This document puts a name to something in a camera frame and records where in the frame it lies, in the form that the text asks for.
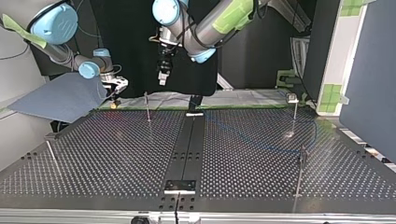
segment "robot end effector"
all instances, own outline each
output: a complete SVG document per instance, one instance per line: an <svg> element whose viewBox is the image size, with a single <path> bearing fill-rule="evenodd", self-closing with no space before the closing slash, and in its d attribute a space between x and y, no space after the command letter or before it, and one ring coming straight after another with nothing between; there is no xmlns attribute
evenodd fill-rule
<svg viewBox="0 0 396 224"><path fill-rule="evenodd" d="M59 0L12 0L0 3L0 16L6 15L21 29L14 29L22 37L47 54L57 64L78 70L85 78L100 76L108 95L115 99L126 89L128 80L117 77L107 49L96 49L87 58L73 52L65 43L76 33L78 14L65 1ZM27 38L38 36L45 44L37 44Z"/></svg>
<svg viewBox="0 0 396 224"><path fill-rule="evenodd" d="M196 24L187 11L189 0L155 0L152 13L163 26L159 39L160 85L164 85L171 73L177 46L182 45L193 62L204 63L252 21L254 14L268 2L270 0L221 0Z"/></svg>

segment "metal rod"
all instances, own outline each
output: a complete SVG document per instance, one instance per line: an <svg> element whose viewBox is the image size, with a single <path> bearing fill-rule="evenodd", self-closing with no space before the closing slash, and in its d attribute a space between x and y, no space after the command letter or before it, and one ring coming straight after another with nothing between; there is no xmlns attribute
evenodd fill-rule
<svg viewBox="0 0 396 224"><path fill-rule="evenodd" d="M148 93L145 91L145 103L146 103L146 111L148 113L148 122L151 121L150 115L149 115L149 97Z"/></svg>
<svg viewBox="0 0 396 224"><path fill-rule="evenodd" d="M297 108L298 108L298 103L296 103L296 106L294 107L294 116L293 116L294 119L297 118Z"/></svg>

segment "cable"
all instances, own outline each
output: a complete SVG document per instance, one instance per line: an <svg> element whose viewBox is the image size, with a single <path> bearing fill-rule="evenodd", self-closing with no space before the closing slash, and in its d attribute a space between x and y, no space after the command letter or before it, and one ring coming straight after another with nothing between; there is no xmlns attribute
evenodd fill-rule
<svg viewBox="0 0 396 224"><path fill-rule="evenodd" d="M122 71L122 65L120 65L120 64L113 64L113 67L118 67L119 68L119 70L114 72L114 74L113 74L114 76Z"/></svg>
<svg viewBox="0 0 396 224"><path fill-rule="evenodd" d="M298 0L296 0L296 7L294 8L293 20L292 20L292 23L291 23L291 26L292 26L292 27L294 27L296 15L297 15L297 9L298 9L298 6L299 6L299 5L300 5L300 4L298 3ZM291 59L293 60L294 65L297 67L297 59L296 59L296 56L295 56L295 54L294 54L294 45L293 45L293 41L292 41L292 39L294 38L294 32L293 32L292 29L291 29L291 31L292 31L292 33L291 33L291 41L290 41L290 46L291 46ZM298 70L298 68L296 69L296 73L297 73L298 78L301 80L301 83L303 84L303 87L304 87L304 89L305 89L305 91L306 91L306 94L308 95L309 98L311 98L312 104L314 104L315 109L317 109L318 106L317 106L317 104L314 102L314 98L312 98L311 94L309 94L308 88L305 86L303 77L301 76L300 71Z"/></svg>
<svg viewBox="0 0 396 224"><path fill-rule="evenodd" d="M172 99L168 99L168 100L165 100L165 101L172 101L172 100L186 101L186 102L189 102L189 103L192 103L192 104L198 106L198 104L196 104L194 102L191 102L190 100L181 99L181 98L172 98ZM265 149L265 150L279 151L281 153L292 153L292 154L299 154L300 153L300 149L284 149L284 148L281 148L281 147L268 146L268 145L266 146L265 144L263 146L262 143L258 144L257 141L251 139L249 136L245 135L244 133L240 132L239 130L236 130L235 128L230 127L230 126L228 126L228 125L226 125L226 124L224 124L224 123L212 118L210 115L208 115L206 113L206 111L202 110L202 112L205 114L205 116L206 116L206 118L208 120L218 124L220 126L220 128L222 128L224 130L232 131L233 133L237 133L239 135L239 137L242 138L245 142L249 142L249 143L251 143L252 145L255 145L258 148L262 148L262 149ZM286 111L284 111L284 112L285 112L285 114L290 116L290 118L292 119L293 122L302 123L302 124L304 124L304 123L313 123L314 124L314 126L315 126L315 135L314 135L313 139L311 140L311 142L306 146L306 149L309 150L317 142L317 139L318 139L318 125L316 124L316 122L314 120L294 120L292 114L290 114L290 113L288 113Z"/></svg>
<svg viewBox="0 0 396 224"><path fill-rule="evenodd" d="M76 8L77 14L78 14L78 11L81 8L82 4L84 3L84 1L85 0L81 0L81 2L79 2L78 7ZM85 35L88 35L88 36L91 36L91 37L96 37L96 38L102 38L101 36L99 36L99 32L96 35L92 35L92 34L86 32L85 30L83 30L80 25L78 25L78 29Z"/></svg>
<svg viewBox="0 0 396 224"><path fill-rule="evenodd" d="M259 16L259 18L262 20L265 18L265 16L267 15L267 11L268 11L268 3L265 4L265 11L263 14L260 13L260 2L259 0L253 0L254 1L254 5L256 5L256 7L253 7L253 10L256 9L256 13Z"/></svg>
<svg viewBox="0 0 396 224"><path fill-rule="evenodd" d="M20 57L20 56L22 56L24 53L26 53L26 51L27 51L28 49L29 49L29 44L26 44L26 48L23 50L23 52L21 52L21 53L19 53L19 54L16 54L16 55L13 55L13 56L5 57L5 58L0 58L0 61Z"/></svg>
<svg viewBox="0 0 396 224"><path fill-rule="evenodd" d="M116 92L113 91L113 92L111 92L110 95L103 97L103 96L100 94L100 92L99 92L99 83L100 83L100 81L98 81L97 84L96 84L96 91L97 91L97 93L98 93L99 99L101 99L101 100L107 100L108 98L110 98L110 97L112 97L114 94L116 94Z"/></svg>

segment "white wall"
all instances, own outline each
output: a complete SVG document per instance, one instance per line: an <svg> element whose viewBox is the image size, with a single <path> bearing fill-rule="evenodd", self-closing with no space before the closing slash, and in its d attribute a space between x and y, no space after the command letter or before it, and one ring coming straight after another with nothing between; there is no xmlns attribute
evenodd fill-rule
<svg viewBox="0 0 396 224"><path fill-rule="evenodd" d="M366 9L367 6L363 6L359 16L338 17L320 88L318 105L320 105L322 91L326 84L342 85L341 93L345 94ZM342 104L338 104L334 113L317 112L321 116L339 116L341 108Z"/></svg>
<svg viewBox="0 0 396 224"><path fill-rule="evenodd" d="M26 43L15 33L0 28L0 59L23 52ZM45 83L28 49L22 56L0 60L0 170L43 143L50 121L13 114L1 109Z"/></svg>

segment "vertical metal post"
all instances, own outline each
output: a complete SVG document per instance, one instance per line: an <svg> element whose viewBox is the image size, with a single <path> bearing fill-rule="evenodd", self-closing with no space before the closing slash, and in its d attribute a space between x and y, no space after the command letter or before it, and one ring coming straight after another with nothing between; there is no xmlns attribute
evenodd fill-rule
<svg viewBox="0 0 396 224"><path fill-rule="evenodd" d="M296 106L294 107L294 116L293 116L294 119L297 118L297 108L298 108L298 102L296 103Z"/></svg>

